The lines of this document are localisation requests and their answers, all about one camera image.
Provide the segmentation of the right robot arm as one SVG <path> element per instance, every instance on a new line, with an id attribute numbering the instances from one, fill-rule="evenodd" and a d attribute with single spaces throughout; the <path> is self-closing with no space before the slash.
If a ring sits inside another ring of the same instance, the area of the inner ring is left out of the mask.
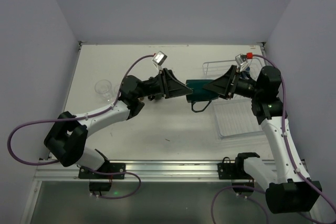
<path id="1" fill-rule="evenodd" d="M 203 85 L 222 99 L 235 94 L 251 99 L 251 110 L 261 126 L 274 157 L 276 171 L 270 170 L 256 153 L 239 153 L 235 170 L 257 181 L 266 194 L 273 214 L 309 212 L 319 198 L 321 184 L 312 181 L 291 138 L 284 101 L 278 97 L 281 72 L 262 67 L 256 80 L 244 79 L 236 66 L 221 77 Z"/>

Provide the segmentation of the clear glass cup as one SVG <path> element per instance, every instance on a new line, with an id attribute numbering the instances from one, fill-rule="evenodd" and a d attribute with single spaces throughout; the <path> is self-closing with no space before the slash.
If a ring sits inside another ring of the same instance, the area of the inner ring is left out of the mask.
<path id="1" fill-rule="evenodd" d="M 110 102 L 112 99 L 112 84 L 109 80 L 100 80 L 95 84 L 95 92 L 104 101 Z"/>
<path id="2" fill-rule="evenodd" d="M 114 95 L 117 95 L 120 89 L 120 84 L 117 84 L 114 88 L 113 88 L 113 93 Z"/>

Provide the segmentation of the teal cup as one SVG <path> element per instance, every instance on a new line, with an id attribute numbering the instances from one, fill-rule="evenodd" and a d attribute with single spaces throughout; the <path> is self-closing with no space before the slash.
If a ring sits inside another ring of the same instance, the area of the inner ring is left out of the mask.
<path id="1" fill-rule="evenodd" d="M 186 96 L 186 100 L 191 104 L 191 110 L 194 113 L 204 112 L 213 100 L 219 98 L 216 92 L 204 89 L 204 85 L 212 82 L 211 79 L 189 79 L 186 80 L 186 86 L 190 88 L 193 93 Z M 201 110 L 195 110 L 194 105 L 198 102 L 207 102 Z"/>

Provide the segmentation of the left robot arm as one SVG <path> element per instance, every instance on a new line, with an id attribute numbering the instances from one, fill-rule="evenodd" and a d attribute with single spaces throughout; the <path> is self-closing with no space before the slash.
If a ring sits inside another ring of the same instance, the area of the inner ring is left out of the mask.
<path id="1" fill-rule="evenodd" d="M 160 95 L 168 99 L 192 92 L 167 68 L 145 81 L 128 75 L 121 82 L 115 103 L 86 114 L 62 113 L 47 134 L 44 145 L 64 167 L 76 164 L 104 172 L 108 159 L 100 151 L 86 147 L 88 137 L 109 125 L 137 116 L 144 107 L 140 98 Z"/>

